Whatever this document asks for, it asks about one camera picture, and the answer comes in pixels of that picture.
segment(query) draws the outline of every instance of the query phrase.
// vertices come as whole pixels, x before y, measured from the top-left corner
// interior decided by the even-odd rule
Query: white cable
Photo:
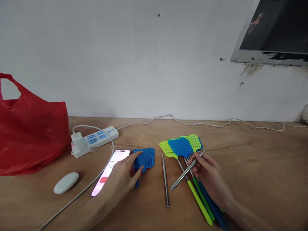
[[[242,121],[242,122],[244,122],[244,123],[250,125],[253,129],[264,128],[264,129],[269,129],[269,130],[277,131],[277,132],[284,131],[284,130],[285,130],[285,124],[288,125],[288,126],[290,126],[290,127],[306,127],[306,128],[308,128],[308,126],[293,126],[293,125],[289,125],[289,124],[287,124],[286,122],[283,122],[283,123],[282,123],[282,129],[281,129],[281,130],[272,129],[272,128],[267,128],[267,127],[254,127],[254,126],[252,126],[250,123],[248,123],[248,122],[246,122],[246,121],[243,121],[243,120],[240,120],[240,119],[235,119],[235,118],[229,119],[229,121],[228,121],[226,124],[223,124],[223,125],[221,125],[221,126],[213,125],[213,124],[206,124],[206,123],[187,124],[187,123],[178,121],[177,119],[175,119],[175,118],[173,117],[173,115],[167,114],[167,115],[161,115],[161,116],[154,117],[150,122],[145,123],[145,124],[129,124],[129,125],[125,125],[125,126],[123,126],[123,127],[120,127],[120,128],[118,128],[117,130],[120,130],[120,129],[122,129],[122,128],[131,126],[131,125],[146,125],[146,124],[151,123],[151,122],[152,122],[154,119],[156,119],[156,118],[165,117],[165,116],[171,116],[176,122],[179,122],[179,123],[182,123],[182,124],[186,124],[186,125],[189,125],[189,126],[195,126],[195,125],[198,125],[198,124],[203,124],[203,125],[208,125],[208,126],[213,126],[213,127],[222,128],[222,127],[224,127],[224,126],[230,124],[231,120],[238,120],[238,121]]]
[[[75,126],[73,127],[73,133],[75,133],[74,131],[74,128],[76,127],[92,127],[92,128],[96,128],[98,130],[102,130],[98,127],[94,127],[94,126],[89,126],[89,125],[78,125],[78,126]],[[108,133],[105,133],[109,136],[109,138],[111,139],[111,143],[112,143],[112,153],[111,153],[111,156],[110,156],[110,159],[108,160],[106,166],[103,168],[103,170],[100,172],[100,174],[84,189],[81,191],[81,193],[79,193],[74,199],[72,199],[66,206],[64,206],[59,212],[57,212],[52,218],[50,218],[45,224],[43,224],[37,231],[41,231],[45,228],[45,226],[47,226],[49,224],[49,222],[51,222],[56,216],[58,216],[64,209],[66,209],[71,203],[74,202],[74,200],[76,200],[81,194],[83,194],[84,191],[86,191],[99,177],[100,175],[103,173],[103,171],[105,170],[105,168],[107,167],[108,163],[110,162],[112,156],[113,156],[113,152],[114,152],[114,149],[115,149],[115,146],[113,144],[113,140],[111,138],[111,136],[108,134]]]
[[[181,122],[181,121],[176,120],[176,119],[173,117],[173,115],[167,114],[167,115],[161,115],[161,116],[154,117],[150,122],[145,123],[145,124],[128,124],[128,125],[125,125],[125,126],[123,126],[123,127],[118,128],[117,130],[120,130],[120,129],[122,129],[122,128],[131,126],[131,125],[146,125],[146,124],[151,123],[151,122],[152,122],[154,119],[156,119],[156,118],[165,117],[165,116],[171,116],[176,122],[179,122],[179,123],[182,123],[182,124],[186,124],[186,125],[189,125],[189,126],[195,126],[195,125],[198,125],[198,124],[204,124],[204,125],[208,125],[208,126],[213,126],[213,127],[222,128],[222,127],[224,127],[224,126],[230,124],[231,120],[238,120],[238,121],[242,121],[242,122],[244,122],[244,123],[250,125],[253,129],[264,128],[264,129],[269,129],[269,130],[278,131],[278,132],[281,132],[281,131],[284,131],[284,130],[285,130],[285,128],[286,128],[285,124],[288,125],[288,126],[290,126],[290,127],[306,127],[306,128],[308,128],[308,126],[293,126],[293,125],[289,125],[289,124],[287,124],[286,122],[283,122],[283,123],[282,123],[282,129],[281,129],[281,130],[272,129],[272,128],[267,128],[267,127],[254,127],[254,126],[252,126],[250,123],[248,123],[248,122],[246,122],[246,121],[243,121],[243,120],[240,120],[240,119],[235,119],[235,118],[229,119],[229,121],[228,121],[226,124],[223,124],[223,125],[221,125],[221,126],[213,125],[213,124],[206,124],[206,123],[187,124],[187,123],[184,123],[184,122]],[[75,129],[76,127],[92,127],[92,128],[96,128],[96,129],[98,129],[98,130],[100,130],[100,131],[102,130],[102,129],[98,128],[98,127],[94,127],[94,126],[90,126],[90,125],[78,125],[78,126],[73,127],[73,129],[72,129],[72,130],[73,130],[73,133],[75,133],[75,130],[74,130],[74,129]],[[64,206],[59,212],[57,212],[52,218],[50,218],[50,219],[49,219],[41,228],[39,228],[37,231],[41,231],[43,228],[45,228],[45,226],[48,225],[49,222],[51,222],[57,215],[59,215],[64,209],[66,209],[71,203],[73,203],[74,200],[76,200],[81,194],[83,194],[83,192],[86,191],[86,190],[87,190],[87,189],[88,189],[88,188],[100,177],[100,175],[103,173],[103,171],[104,171],[105,168],[107,167],[108,163],[110,162],[110,160],[111,160],[111,158],[112,158],[112,156],[113,156],[113,153],[114,153],[114,149],[115,149],[115,146],[114,146],[114,144],[113,144],[113,140],[112,140],[111,136],[110,136],[108,133],[106,133],[106,134],[109,136],[109,138],[111,139],[111,143],[112,143],[112,153],[111,153],[110,159],[109,159],[109,161],[107,162],[106,166],[103,168],[103,170],[100,172],[100,174],[99,174],[99,175],[98,175],[98,176],[97,176],[97,177],[96,177],[96,178],[95,178],[84,190],[81,191],[81,193],[79,193],[74,199],[72,199],[66,206]]]

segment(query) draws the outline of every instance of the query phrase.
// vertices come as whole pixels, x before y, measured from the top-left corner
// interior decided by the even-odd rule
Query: blue handle
[[[202,184],[202,182],[198,182],[199,186],[206,198],[206,200],[208,201],[212,212],[214,213],[215,218],[218,221],[219,226],[223,229],[223,230],[230,230],[229,224],[225,219],[224,214],[221,212],[221,210],[219,209],[219,207],[214,203],[214,201],[211,199],[211,197],[209,196],[208,192],[205,190],[204,185]]]
[[[135,164],[134,164],[134,167],[135,167],[135,173],[138,171],[138,158],[135,159]],[[138,188],[139,187],[139,179],[137,180],[136,184],[135,184],[135,188]]]

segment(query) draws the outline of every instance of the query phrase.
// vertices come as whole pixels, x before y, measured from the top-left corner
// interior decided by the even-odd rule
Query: bag handle
[[[33,94],[32,92],[30,92],[27,88],[25,88],[23,85],[21,85],[19,82],[17,82],[12,75],[10,74],[4,74],[4,73],[0,73],[0,80],[1,79],[8,79],[9,81],[11,81],[17,88],[18,90],[20,91],[20,94],[24,94],[24,93],[31,93]],[[2,92],[1,92],[1,81],[0,81],[0,100],[3,100],[3,97],[2,97]]]

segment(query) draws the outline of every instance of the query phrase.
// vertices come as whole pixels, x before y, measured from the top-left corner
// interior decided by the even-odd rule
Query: green handle
[[[187,183],[188,183],[188,185],[189,185],[189,187],[190,187],[190,189],[191,189],[191,191],[192,191],[192,193],[193,193],[193,195],[194,195],[194,197],[195,197],[195,199],[196,199],[196,201],[197,201],[197,203],[198,203],[198,205],[199,205],[199,207],[200,207],[200,209],[203,213],[204,218],[206,219],[206,221],[209,225],[212,225],[213,224],[212,219],[210,218],[208,212],[206,211],[204,205],[202,204],[202,201],[200,200],[200,198],[199,198],[195,188],[193,187],[191,181],[189,180],[189,181],[187,181]]]
[[[195,186],[196,186],[196,188],[197,188],[197,191],[198,191],[198,193],[199,193],[199,195],[200,195],[200,197],[201,197],[201,200],[202,200],[202,202],[203,202],[203,204],[204,204],[204,206],[205,206],[207,212],[209,213],[209,215],[210,215],[212,221],[215,221],[215,216],[214,216],[214,214],[213,214],[213,212],[212,212],[212,210],[211,210],[211,208],[210,208],[208,202],[206,201],[205,196],[203,195],[203,192],[201,191],[201,188],[200,188],[200,186],[199,186],[199,184],[198,184],[197,178],[194,177],[194,178],[193,178],[193,182],[194,182],[194,184],[195,184]]]

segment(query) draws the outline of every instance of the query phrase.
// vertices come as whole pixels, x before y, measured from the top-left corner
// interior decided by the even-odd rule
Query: metal rod
[[[180,165],[182,171],[184,172],[184,168],[183,168],[183,166],[181,165],[181,162],[179,161],[179,159],[177,159],[177,162],[179,163],[179,165]]]
[[[185,160],[187,167],[189,167],[189,165],[187,163],[187,161],[188,161],[187,158],[184,157],[184,160]],[[195,178],[195,176],[193,175],[193,172],[191,170],[189,170],[189,171],[190,171],[190,174],[192,175],[192,178]]]
[[[177,185],[181,182],[181,180],[186,176],[186,174],[189,172],[189,170],[195,165],[195,163],[197,162],[196,159],[193,160],[192,164],[180,175],[180,177],[174,182],[174,184],[171,186],[171,191],[173,191]]]
[[[164,154],[161,154],[163,157],[163,170],[164,170],[164,179],[165,179],[165,188],[166,188],[166,200],[167,200],[167,208],[170,207],[169,205],[169,195],[168,195],[168,186],[167,186],[167,175],[166,175],[166,166],[165,166],[165,159]]]
[[[185,158],[184,157],[184,159],[185,159],[185,162],[186,162],[187,166],[189,166],[188,163],[187,163],[189,161],[189,158]]]

